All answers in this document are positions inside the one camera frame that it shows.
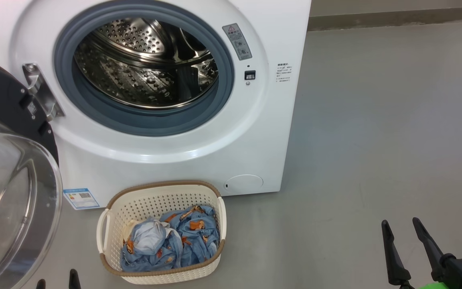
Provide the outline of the small black text sticker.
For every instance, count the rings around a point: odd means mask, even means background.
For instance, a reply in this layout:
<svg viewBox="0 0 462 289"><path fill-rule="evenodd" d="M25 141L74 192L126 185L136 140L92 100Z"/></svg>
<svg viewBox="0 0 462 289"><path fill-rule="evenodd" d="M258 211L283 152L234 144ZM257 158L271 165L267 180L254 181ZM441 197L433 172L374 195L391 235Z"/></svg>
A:
<svg viewBox="0 0 462 289"><path fill-rule="evenodd" d="M288 63L279 63L276 67L276 82L288 82L293 74L293 66Z"/></svg>

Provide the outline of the round white filter cover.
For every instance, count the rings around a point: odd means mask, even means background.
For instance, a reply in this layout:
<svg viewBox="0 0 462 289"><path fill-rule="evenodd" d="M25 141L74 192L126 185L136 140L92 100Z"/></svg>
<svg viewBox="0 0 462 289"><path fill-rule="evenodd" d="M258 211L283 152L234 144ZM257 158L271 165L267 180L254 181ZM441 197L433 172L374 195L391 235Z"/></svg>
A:
<svg viewBox="0 0 462 289"><path fill-rule="evenodd" d="M224 188L236 195L258 193L262 186L263 179L251 174L237 175L224 183Z"/></svg>

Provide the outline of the metal door hinge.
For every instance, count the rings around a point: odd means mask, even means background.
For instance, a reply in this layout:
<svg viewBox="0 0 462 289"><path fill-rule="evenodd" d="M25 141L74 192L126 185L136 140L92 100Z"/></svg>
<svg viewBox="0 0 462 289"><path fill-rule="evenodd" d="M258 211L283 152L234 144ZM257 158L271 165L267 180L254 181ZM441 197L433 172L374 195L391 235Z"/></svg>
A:
<svg viewBox="0 0 462 289"><path fill-rule="evenodd" d="M22 70L27 80L28 92L33 95L42 110L44 110L47 121L51 122L58 117L64 117L65 113L53 95L38 65L26 63L22 65Z"/></svg>

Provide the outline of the blue energy label sticker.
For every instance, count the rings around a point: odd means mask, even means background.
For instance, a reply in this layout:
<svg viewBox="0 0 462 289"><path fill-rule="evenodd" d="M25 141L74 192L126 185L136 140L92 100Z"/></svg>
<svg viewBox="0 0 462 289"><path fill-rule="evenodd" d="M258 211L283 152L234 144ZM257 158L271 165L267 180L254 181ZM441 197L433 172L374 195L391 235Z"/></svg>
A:
<svg viewBox="0 0 462 289"><path fill-rule="evenodd" d="M64 189L63 196L75 210L100 208L99 203L87 188Z"/></svg>

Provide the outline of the cream perforated laundry basket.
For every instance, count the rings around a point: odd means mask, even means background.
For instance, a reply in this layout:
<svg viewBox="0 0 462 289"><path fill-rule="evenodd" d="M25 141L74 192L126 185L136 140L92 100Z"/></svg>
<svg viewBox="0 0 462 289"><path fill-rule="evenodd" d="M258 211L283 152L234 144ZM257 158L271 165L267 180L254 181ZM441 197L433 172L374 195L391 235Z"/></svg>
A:
<svg viewBox="0 0 462 289"><path fill-rule="evenodd" d="M211 206L216 212L220 242L209 260L167 271L122 271L121 250L134 225L167 212L182 211L194 205ZM210 275L218 266L226 239L226 208L220 192L203 181L172 181L128 188L114 196L97 224L99 256L111 274L132 284L169 284L190 281Z"/></svg>

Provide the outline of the stainless steel washer drum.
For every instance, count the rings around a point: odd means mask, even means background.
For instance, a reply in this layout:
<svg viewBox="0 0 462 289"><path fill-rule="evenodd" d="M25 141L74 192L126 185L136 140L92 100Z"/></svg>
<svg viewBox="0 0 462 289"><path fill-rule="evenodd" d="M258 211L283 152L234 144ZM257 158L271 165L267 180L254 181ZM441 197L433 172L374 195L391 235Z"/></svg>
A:
<svg viewBox="0 0 462 289"><path fill-rule="evenodd" d="M166 22L117 19L88 33L74 56L85 79L108 98L140 109L192 104L217 82L211 52Z"/></svg>

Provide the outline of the grey rubber door gasket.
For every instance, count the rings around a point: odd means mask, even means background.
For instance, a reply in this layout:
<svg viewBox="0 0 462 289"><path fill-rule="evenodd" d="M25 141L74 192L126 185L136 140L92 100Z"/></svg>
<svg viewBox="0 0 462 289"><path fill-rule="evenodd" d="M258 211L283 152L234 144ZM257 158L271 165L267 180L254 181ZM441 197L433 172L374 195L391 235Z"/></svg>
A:
<svg viewBox="0 0 462 289"><path fill-rule="evenodd" d="M172 24L196 37L211 52L219 71L210 91L192 104L165 110L134 108L108 98L92 86L78 68L74 56L88 33L123 18L147 18ZM156 0L101 2L74 16L62 29L54 51L59 86L72 104L88 118L120 133L164 137L187 133L209 122L229 102L235 81L235 61L227 42L210 18L173 3Z"/></svg>

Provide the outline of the blue garment with orange print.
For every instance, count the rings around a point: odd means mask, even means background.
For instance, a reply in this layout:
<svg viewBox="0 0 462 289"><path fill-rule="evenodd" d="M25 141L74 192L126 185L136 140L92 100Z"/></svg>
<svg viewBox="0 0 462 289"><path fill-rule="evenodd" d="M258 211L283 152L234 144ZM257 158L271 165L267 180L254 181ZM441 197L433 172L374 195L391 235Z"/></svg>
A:
<svg viewBox="0 0 462 289"><path fill-rule="evenodd" d="M181 267L197 265L217 252L220 232L211 206L194 205L182 211L167 212L160 218L181 237Z"/></svg>

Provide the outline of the grey warning sticker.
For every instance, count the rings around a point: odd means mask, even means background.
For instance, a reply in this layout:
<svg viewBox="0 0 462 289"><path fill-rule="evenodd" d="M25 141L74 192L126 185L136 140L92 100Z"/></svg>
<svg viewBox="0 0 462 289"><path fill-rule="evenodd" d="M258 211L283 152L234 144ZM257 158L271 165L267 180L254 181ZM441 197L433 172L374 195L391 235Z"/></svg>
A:
<svg viewBox="0 0 462 289"><path fill-rule="evenodd" d="M249 44L247 43L239 25L237 23L228 24L223 26L222 29L231 42L239 61L251 59L252 54Z"/></svg>

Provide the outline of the white front-load washing machine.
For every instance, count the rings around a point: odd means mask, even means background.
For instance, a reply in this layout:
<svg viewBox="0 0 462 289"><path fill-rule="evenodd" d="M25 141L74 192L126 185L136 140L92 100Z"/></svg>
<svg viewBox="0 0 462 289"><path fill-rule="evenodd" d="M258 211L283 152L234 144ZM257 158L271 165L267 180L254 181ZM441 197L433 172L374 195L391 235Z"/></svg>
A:
<svg viewBox="0 0 462 289"><path fill-rule="evenodd" d="M216 117L187 133L146 137L120 133L88 118L66 97L54 65L57 38L74 16L116 0L0 0L0 67L28 87L22 65L42 71L65 116L49 122L63 189L87 188L100 207L123 189L200 180L224 195L237 175L263 179L258 193L279 191L312 0L156 0L210 18L232 53L235 81ZM222 27L237 23L252 58L239 61ZM276 82L279 63L293 66ZM244 80L256 71L255 80Z"/></svg>

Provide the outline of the blue garment with white lining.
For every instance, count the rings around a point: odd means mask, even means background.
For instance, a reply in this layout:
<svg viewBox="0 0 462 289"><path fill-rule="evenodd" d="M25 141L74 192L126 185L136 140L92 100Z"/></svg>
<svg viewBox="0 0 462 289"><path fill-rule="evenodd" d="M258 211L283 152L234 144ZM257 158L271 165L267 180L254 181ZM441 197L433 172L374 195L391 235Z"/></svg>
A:
<svg viewBox="0 0 462 289"><path fill-rule="evenodd" d="M121 250L122 271L138 273L181 267L181 236L169 223L149 218L134 225Z"/></svg>

